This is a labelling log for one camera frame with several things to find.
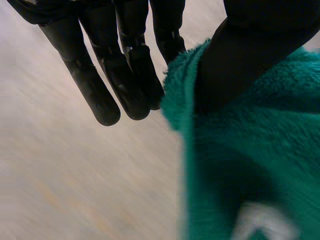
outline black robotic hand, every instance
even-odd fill
[[[96,3],[81,0],[77,2],[77,14],[39,26],[59,52],[100,124],[116,124],[121,112],[92,63],[84,44],[80,23],[89,36],[98,62],[126,114],[133,120],[142,120],[148,116],[150,110],[160,108],[164,95],[144,38],[149,2],[94,2]],[[163,1],[153,2],[163,7]],[[157,25],[154,28],[159,49],[167,63],[185,50],[184,41],[179,36],[184,1],[181,6],[178,12],[172,11],[172,14],[179,15],[175,18],[180,19],[174,29],[167,25],[164,25],[163,29]],[[160,17],[165,18],[167,12],[164,9],[166,8],[155,8],[153,19],[156,24],[161,21]],[[124,54],[118,44],[117,22]]]

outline wooden floor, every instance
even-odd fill
[[[223,0],[188,0],[186,46],[211,37],[225,17]],[[151,14],[146,40],[163,80]],[[320,35],[307,46],[320,48]],[[0,240],[176,239],[181,140],[161,112],[142,121],[122,112],[117,125],[99,125],[40,29],[6,1],[0,84]]]

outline black object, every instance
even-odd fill
[[[79,19],[111,87],[127,115],[142,120],[150,112],[150,105],[133,75],[118,44],[116,10],[113,4],[88,7]]]
[[[185,0],[150,0],[156,44],[169,64],[186,51],[179,29],[183,23]]]
[[[157,77],[146,45],[146,19],[149,12],[148,0],[114,1],[117,13],[122,50],[134,76],[148,97],[151,110],[158,110],[164,90]]]
[[[91,61],[78,18],[64,18],[39,26],[59,52],[97,121],[104,126],[117,123],[120,109]]]
[[[198,67],[196,111],[217,111],[320,30],[320,1],[224,0],[228,14]]]

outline green towel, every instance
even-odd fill
[[[194,88],[209,42],[181,54],[164,82],[163,114],[184,140],[183,239],[229,240],[242,204],[258,202],[285,213],[299,239],[320,240],[320,54],[298,49],[205,116]]]

